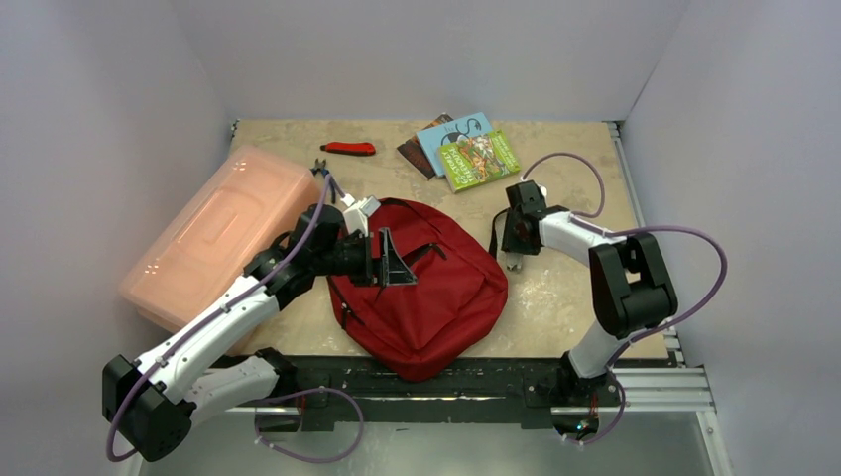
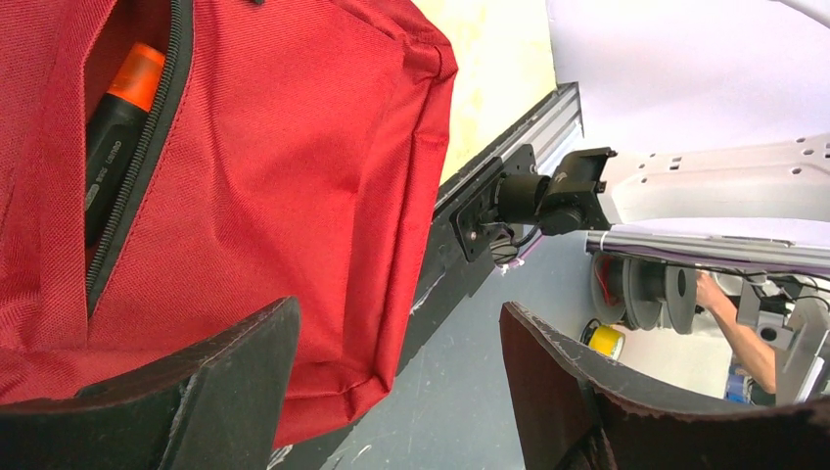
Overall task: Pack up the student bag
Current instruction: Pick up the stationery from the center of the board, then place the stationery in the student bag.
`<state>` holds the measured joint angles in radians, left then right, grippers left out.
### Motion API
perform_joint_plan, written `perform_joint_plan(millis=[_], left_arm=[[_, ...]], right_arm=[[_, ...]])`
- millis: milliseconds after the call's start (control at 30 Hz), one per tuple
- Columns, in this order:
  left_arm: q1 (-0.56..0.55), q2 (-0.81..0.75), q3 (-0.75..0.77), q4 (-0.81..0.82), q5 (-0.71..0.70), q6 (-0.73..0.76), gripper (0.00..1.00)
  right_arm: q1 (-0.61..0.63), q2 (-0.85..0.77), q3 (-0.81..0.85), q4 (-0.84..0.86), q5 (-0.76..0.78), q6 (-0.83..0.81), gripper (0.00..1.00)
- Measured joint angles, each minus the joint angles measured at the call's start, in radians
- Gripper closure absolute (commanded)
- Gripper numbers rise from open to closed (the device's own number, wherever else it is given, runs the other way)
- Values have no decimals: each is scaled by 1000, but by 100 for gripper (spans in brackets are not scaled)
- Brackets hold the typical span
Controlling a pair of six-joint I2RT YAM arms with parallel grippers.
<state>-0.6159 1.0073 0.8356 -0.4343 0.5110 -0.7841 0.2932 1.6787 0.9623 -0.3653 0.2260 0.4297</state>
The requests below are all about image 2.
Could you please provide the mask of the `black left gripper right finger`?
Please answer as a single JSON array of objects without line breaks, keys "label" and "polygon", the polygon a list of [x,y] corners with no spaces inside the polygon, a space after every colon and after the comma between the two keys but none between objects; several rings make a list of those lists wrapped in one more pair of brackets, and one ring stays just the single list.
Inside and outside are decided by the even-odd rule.
[{"label": "black left gripper right finger", "polygon": [[829,401],[757,407],[642,374],[523,305],[500,314],[506,375],[529,469],[825,469]]}]

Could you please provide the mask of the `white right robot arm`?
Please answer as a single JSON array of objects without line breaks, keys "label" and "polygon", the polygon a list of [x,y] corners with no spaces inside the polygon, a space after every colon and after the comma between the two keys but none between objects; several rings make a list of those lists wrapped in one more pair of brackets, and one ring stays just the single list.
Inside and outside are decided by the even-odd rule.
[{"label": "white right robot arm", "polygon": [[495,217],[547,236],[650,219],[829,219],[829,136],[682,154],[573,151],[552,174],[503,175]]}]

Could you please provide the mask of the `person forearm in background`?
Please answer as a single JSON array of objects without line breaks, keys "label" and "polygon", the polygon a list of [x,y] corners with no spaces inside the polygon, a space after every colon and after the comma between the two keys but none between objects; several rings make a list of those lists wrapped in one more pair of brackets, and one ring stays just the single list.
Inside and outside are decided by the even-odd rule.
[{"label": "person forearm in background", "polygon": [[767,392],[775,395],[775,351],[748,326],[737,322],[737,307],[713,278],[696,272],[697,304],[707,310],[750,376]]}]

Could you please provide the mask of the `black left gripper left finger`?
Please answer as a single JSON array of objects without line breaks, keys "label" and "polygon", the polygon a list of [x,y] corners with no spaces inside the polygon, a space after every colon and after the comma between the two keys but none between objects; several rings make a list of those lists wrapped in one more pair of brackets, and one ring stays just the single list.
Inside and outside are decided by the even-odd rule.
[{"label": "black left gripper left finger", "polygon": [[70,399],[1,409],[5,469],[263,469],[300,332],[287,298]]}]

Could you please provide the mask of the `red student backpack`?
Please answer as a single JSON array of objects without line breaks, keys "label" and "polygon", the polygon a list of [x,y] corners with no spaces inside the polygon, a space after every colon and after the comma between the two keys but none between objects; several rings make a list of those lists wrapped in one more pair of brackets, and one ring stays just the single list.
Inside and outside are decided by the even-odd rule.
[{"label": "red student backpack", "polygon": [[[130,46],[168,57],[104,263],[85,125]],[[1,400],[66,399],[295,297],[276,446],[391,390],[457,65],[410,1],[5,1]]]}]

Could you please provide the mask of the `black marker orange cap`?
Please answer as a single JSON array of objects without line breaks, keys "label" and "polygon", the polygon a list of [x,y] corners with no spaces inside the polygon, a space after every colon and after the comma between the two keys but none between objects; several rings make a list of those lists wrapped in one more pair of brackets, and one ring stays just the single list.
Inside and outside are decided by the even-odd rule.
[{"label": "black marker orange cap", "polygon": [[84,244],[94,246],[107,224],[130,159],[149,116],[164,54],[136,43],[86,126]]}]

